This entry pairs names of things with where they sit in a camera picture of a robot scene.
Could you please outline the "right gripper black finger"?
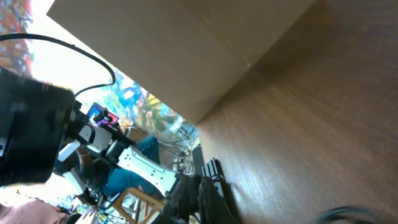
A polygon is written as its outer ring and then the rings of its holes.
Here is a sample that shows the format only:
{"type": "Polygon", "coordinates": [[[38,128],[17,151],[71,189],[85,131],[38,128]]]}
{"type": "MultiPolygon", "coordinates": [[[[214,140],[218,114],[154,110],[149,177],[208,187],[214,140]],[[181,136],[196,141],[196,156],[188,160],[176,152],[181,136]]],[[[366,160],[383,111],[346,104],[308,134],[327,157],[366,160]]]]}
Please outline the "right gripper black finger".
{"type": "Polygon", "coordinates": [[[164,208],[152,222],[188,224],[190,215],[196,212],[200,214],[201,223],[239,224],[209,177],[197,181],[187,175],[177,182],[164,208]]]}

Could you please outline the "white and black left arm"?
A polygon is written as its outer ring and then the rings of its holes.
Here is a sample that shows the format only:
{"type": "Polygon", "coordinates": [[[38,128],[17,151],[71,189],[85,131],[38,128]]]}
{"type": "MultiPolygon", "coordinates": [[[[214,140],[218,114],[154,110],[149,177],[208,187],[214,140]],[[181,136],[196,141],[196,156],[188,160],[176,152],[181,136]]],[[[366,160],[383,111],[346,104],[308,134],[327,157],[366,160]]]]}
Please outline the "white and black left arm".
{"type": "Polygon", "coordinates": [[[87,178],[77,171],[76,166],[67,166],[70,157],[78,147],[83,146],[90,156],[112,169],[134,172],[167,197],[176,188],[184,173],[170,170],[156,164],[137,148],[137,142],[128,138],[130,130],[122,131],[118,119],[101,108],[93,120],[79,109],[71,112],[64,147],[58,153],[55,171],[62,174],[74,186],[76,192],[89,194],[87,178]]]}

